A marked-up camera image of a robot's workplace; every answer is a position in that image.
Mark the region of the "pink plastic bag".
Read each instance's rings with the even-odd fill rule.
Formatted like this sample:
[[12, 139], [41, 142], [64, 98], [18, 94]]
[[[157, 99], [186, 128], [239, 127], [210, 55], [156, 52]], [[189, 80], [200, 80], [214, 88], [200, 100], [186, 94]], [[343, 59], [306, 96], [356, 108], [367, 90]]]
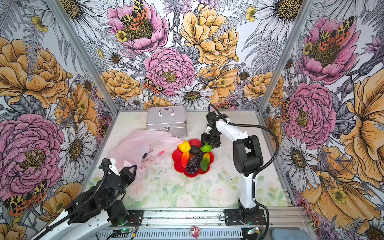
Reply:
[[163, 131], [136, 130], [108, 152], [116, 160], [116, 167], [137, 166], [136, 178], [143, 178], [150, 164], [161, 162], [182, 143], [177, 137]]

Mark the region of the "red flower-shaped plate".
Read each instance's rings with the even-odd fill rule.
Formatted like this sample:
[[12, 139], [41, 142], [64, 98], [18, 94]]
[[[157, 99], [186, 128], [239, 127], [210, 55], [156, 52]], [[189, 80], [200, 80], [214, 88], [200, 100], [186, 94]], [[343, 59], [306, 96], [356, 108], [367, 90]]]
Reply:
[[182, 142], [172, 153], [174, 169], [188, 178], [206, 174], [215, 161], [212, 149], [197, 139]]

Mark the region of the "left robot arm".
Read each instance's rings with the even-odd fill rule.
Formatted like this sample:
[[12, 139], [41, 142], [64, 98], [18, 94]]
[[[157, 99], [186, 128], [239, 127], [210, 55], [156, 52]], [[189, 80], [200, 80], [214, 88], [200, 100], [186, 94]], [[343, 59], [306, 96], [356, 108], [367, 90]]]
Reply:
[[107, 162], [101, 167], [102, 179], [70, 202], [51, 224], [33, 237], [34, 240], [82, 240], [98, 230], [120, 227], [132, 219], [123, 198], [126, 188], [136, 178], [137, 166], [117, 171]]

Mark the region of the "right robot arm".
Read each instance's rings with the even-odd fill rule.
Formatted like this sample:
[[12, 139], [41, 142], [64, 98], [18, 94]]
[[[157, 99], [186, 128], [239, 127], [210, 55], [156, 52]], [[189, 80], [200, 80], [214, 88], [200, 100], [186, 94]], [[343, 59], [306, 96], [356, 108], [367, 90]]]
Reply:
[[259, 125], [235, 124], [226, 119], [226, 115], [216, 116], [209, 113], [206, 116], [207, 130], [201, 135], [202, 147], [219, 148], [220, 135], [223, 134], [233, 144], [233, 163], [238, 173], [246, 177], [245, 189], [239, 199], [238, 214], [242, 223], [252, 222], [260, 213], [260, 205], [254, 195], [256, 180], [252, 174], [257, 174], [264, 164], [259, 138], [249, 135], [238, 127], [263, 129]]

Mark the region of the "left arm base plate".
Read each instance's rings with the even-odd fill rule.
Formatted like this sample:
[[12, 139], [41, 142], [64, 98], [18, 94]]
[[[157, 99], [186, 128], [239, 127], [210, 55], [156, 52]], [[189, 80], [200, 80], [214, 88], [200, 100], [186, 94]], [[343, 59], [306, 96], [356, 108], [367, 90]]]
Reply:
[[140, 227], [144, 219], [144, 210], [126, 210], [119, 227]]

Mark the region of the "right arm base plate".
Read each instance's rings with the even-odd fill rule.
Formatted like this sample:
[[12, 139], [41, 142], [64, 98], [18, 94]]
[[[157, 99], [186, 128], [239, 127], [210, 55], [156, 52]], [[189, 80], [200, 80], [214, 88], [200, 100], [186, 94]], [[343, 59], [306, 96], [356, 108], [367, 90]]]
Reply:
[[226, 226], [265, 226], [266, 215], [263, 209], [225, 209], [224, 220]]

